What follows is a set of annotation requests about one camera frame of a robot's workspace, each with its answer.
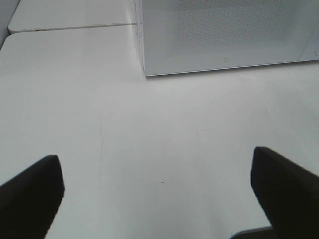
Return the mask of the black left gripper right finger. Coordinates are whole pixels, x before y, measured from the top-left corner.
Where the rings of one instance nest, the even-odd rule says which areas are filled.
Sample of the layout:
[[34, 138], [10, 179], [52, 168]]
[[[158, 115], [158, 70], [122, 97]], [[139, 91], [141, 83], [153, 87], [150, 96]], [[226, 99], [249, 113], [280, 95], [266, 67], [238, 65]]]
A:
[[280, 239], [319, 237], [319, 177], [270, 148], [253, 152], [251, 187]]

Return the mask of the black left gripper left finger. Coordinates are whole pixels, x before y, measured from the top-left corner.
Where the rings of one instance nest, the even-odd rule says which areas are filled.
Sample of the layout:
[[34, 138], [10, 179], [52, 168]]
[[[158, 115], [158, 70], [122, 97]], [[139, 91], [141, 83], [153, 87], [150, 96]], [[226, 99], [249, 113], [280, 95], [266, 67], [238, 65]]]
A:
[[0, 237], [43, 239], [64, 197], [58, 156], [48, 155], [0, 187]]

